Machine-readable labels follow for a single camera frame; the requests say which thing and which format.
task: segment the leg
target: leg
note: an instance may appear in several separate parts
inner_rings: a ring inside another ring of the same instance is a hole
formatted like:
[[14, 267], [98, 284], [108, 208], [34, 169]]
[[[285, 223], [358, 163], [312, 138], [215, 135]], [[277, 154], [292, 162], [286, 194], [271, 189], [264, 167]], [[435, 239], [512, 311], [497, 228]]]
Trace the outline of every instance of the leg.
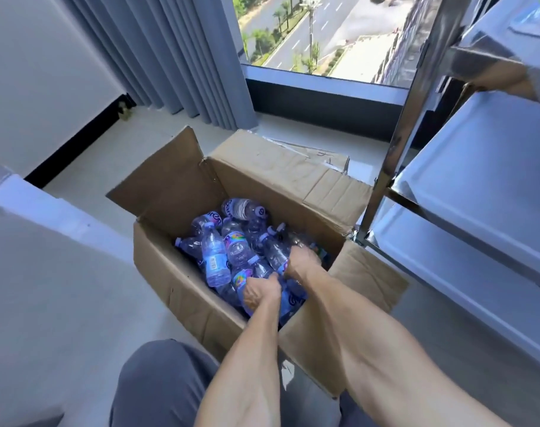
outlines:
[[341, 409], [339, 427], [378, 427], [371, 417], [359, 408], [347, 391], [339, 396], [339, 409]]
[[110, 412], [110, 427], [193, 427], [218, 366], [176, 340], [140, 347], [126, 361]]

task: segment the glass window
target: glass window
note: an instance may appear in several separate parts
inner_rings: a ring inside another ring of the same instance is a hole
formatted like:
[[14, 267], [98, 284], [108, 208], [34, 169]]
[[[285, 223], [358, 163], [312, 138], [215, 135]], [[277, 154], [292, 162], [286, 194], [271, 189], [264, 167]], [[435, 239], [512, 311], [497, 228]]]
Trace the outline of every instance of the glass window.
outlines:
[[232, 0], [244, 63], [408, 88], [440, 0]]

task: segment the gray curtain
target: gray curtain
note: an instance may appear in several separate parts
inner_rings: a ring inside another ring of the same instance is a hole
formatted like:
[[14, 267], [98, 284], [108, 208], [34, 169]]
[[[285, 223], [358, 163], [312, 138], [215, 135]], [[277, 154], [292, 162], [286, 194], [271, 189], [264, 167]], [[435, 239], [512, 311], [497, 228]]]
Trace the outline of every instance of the gray curtain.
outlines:
[[221, 0], [63, 1], [138, 105], [256, 126]]

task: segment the hand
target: hand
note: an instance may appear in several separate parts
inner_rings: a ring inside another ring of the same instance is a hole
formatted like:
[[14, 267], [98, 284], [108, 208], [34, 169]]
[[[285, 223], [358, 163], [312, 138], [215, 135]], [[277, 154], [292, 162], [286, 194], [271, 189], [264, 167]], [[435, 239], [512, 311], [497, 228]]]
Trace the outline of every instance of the hand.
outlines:
[[293, 245], [284, 275], [287, 278], [298, 280], [303, 285], [307, 270], [314, 266], [321, 267], [321, 261], [316, 252], [307, 246]]
[[266, 300], [280, 300], [282, 287], [278, 281], [278, 274], [272, 273], [268, 278], [248, 277], [244, 297], [246, 306], [253, 312]]

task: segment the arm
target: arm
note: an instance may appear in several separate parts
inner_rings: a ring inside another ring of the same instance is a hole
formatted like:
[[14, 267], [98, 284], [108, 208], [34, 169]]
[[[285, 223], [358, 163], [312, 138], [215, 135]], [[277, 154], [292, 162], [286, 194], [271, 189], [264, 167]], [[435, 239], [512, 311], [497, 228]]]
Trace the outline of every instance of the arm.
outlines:
[[398, 321], [332, 278], [312, 251], [292, 247], [288, 274], [317, 301], [347, 389], [378, 424], [508, 426], [440, 371]]
[[207, 388], [195, 427], [280, 425], [277, 276], [248, 278], [245, 303], [254, 315]]

